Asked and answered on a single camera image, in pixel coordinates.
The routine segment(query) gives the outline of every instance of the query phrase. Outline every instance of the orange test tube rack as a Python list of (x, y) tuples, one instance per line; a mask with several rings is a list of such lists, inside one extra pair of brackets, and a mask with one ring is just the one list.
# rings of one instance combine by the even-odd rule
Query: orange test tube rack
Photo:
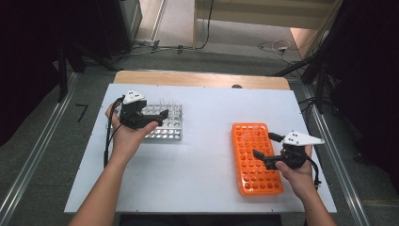
[(274, 156), (265, 123), (235, 123), (231, 129), (235, 166), (240, 193), (243, 196), (277, 195), (283, 191), (278, 170), (268, 170), (263, 161), (253, 157), (255, 149)]

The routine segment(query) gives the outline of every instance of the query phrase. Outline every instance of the silver test tube rack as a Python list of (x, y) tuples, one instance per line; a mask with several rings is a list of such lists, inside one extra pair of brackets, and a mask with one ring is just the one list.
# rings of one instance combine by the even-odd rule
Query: silver test tube rack
[(155, 139), (182, 139), (183, 134), (183, 106), (182, 105), (147, 105), (142, 109), (145, 115), (159, 115), (160, 112), (168, 109), (168, 118), (162, 126), (156, 127), (154, 131), (146, 135), (146, 138)]

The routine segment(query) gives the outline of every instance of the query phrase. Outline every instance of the black curtain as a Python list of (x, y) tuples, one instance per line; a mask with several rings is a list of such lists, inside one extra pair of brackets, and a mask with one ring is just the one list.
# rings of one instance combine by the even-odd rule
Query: black curtain
[(330, 97), (361, 133), (360, 153), (399, 191), (399, 2), (344, 3), (356, 6), (327, 56), (329, 74), (340, 80)]
[(0, 145), (58, 83), (51, 1), (1, 1)]

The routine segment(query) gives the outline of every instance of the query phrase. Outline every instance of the cable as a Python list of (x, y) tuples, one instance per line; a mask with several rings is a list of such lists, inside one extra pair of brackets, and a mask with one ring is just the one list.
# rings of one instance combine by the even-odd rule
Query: cable
[(305, 100), (303, 100), (303, 101), (299, 101), (298, 103), (299, 103), (299, 104), (302, 104), (302, 103), (305, 103), (305, 102), (307, 102), (307, 101), (313, 101), (314, 99), (315, 99), (315, 97), (311, 97), (311, 98), (305, 99)]
[(153, 54), (153, 53), (158, 53), (158, 52), (162, 52), (162, 51), (166, 51), (166, 50), (177, 50), (174, 48), (168, 48), (168, 49), (158, 49), (158, 50), (151, 50), (149, 52), (144, 52), (144, 53), (137, 53), (137, 54), (128, 54), (128, 55), (122, 55), (122, 56), (118, 56), (118, 57), (127, 57), (127, 56), (140, 56), (140, 55), (146, 55), (146, 54)]
[(211, 24), (211, 16), (212, 16), (212, 9), (214, 8), (214, 0), (212, 0), (211, 2), (211, 8), (209, 9), (209, 16), (208, 16), (208, 25), (207, 25), (207, 35), (206, 35), (206, 41), (205, 43), (202, 44), (202, 46), (200, 48), (196, 48), (197, 49), (203, 49), (205, 47), (205, 45), (208, 43), (209, 40), (209, 26)]
[[(288, 66), (287, 66), (287, 67), (289, 67), (290, 65), (294, 65), (294, 64), (296, 64), (297, 62), (304, 62), (304, 63), (306, 64), (305, 66), (303, 66), (303, 67), (301, 68), (301, 69), (303, 69), (303, 70), (306, 70), (306, 69), (304, 68), (304, 67), (306, 67), (306, 66), (314, 67), (313, 65), (309, 64), (308, 62), (306, 62), (306, 59), (302, 59), (302, 60), (299, 60), (299, 61), (289, 61), (289, 60), (285, 59), (284, 57), (282, 57), (282, 54), (283, 54), (284, 52), (282, 52), (281, 55), (280, 55), (280, 54), (276, 51), (276, 49), (275, 49), (275, 47), (274, 47), (276, 43), (279, 43), (279, 42), (282, 42), (282, 41), (288, 43), (287, 46), (283, 46), (283, 47), (286, 47), (286, 49), (289, 49), (289, 47), (291, 46), (291, 43), (290, 43), (289, 41), (287, 41), (287, 40), (265, 41), (265, 42), (259, 43), (259, 44), (258, 44), (258, 48), (259, 48), (260, 50), (262, 50), (262, 51), (265, 51), (265, 52), (273, 52), (277, 57), (279, 57), (280, 59), (282, 59), (282, 60), (284, 60), (286, 63), (288, 63)], [(271, 50), (265, 50), (265, 49), (263, 48), (263, 45), (266, 44), (266, 43), (272, 43)], [(302, 75), (298, 70), (295, 70), (295, 71), (299, 74), (299, 76)]]
[(304, 45), (302, 45), (301, 47), (299, 47), (298, 50), (300, 50), (300, 49), (302, 49), (303, 47), (309, 45), (314, 39), (316, 39), (316, 37), (319, 37), (320, 32), (322, 32), (322, 31), (327, 27), (327, 25), (328, 25), (329, 23), (332, 22), (332, 20), (330, 20), (330, 19), (331, 19), (332, 15), (336, 12), (338, 6), (339, 6), (339, 4), (335, 5), (335, 8), (331, 11), (331, 13), (330, 13), (329, 16), (328, 16), (328, 19), (327, 19), (326, 23), (325, 23), (325, 24), (322, 26), (322, 28), (316, 33), (316, 35), (315, 35), (311, 40), (309, 40), (306, 44), (304, 44)]
[(313, 106), (313, 104), (314, 104), (314, 101), (311, 101), (311, 102), (308, 103), (308, 105), (307, 105), (305, 108), (303, 108), (300, 112), (303, 113), (304, 111), (308, 110), (309, 107)]
[(112, 117), (114, 116), (114, 111), (115, 108), (117, 106), (118, 102), (123, 101), (124, 96), (119, 97), (114, 104), (112, 104), (111, 106), (111, 111), (109, 112), (109, 116), (108, 116), (108, 124), (106, 126), (106, 141), (105, 141), (105, 151), (104, 151), (104, 168), (106, 167), (106, 165), (108, 164), (108, 149), (109, 149), (109, 144), (111, 143), (111, 139), (109, 138), (109, 134), (111, 133), (111, 123), (112, 123)]
[(109, 143), (111, 143), (112, 138), (114, 137), (115, 133), (117, 133), (117, 131), (120, 129), (121, 126), (122, 126), (122, 123), (114, 130), (114, 132), (112, 132), (112, 136), (109, 139)]
[(317, 164), (308, 155), (306, 155), (306, 159), (311, 162), (311, 165), (314, 168), (314, 171), (315, 171), (314, 186), (316, 187), (316, 190), (317, 190), (319, 185), (322, 183), (321, 181), (319, 181), (319, 168), (317, 167)]

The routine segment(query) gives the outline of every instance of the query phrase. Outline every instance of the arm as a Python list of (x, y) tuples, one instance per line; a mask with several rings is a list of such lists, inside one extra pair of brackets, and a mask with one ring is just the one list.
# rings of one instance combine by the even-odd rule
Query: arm
[[(114, 114), (112, 126), (117, 128), (120, 120)], [(104, 171), (80, 206), (70, 225), (112, 225), (123, 173), (129, 160), (135, 155), (144, 136), (158, 125), (151, 122), (140, 130), (121, 126), (114, 135), (114, 147)]]
[[(311, 146), (307, 146), (305, 151), (308, 156), (311, 156)], [(291, 169), (279, 161), (276, 167), (290, 182), (297, 197), (302, 200), (308, 225), (336, 225), (314, 187), (311, 162), (306, 161), (300, 169)]]

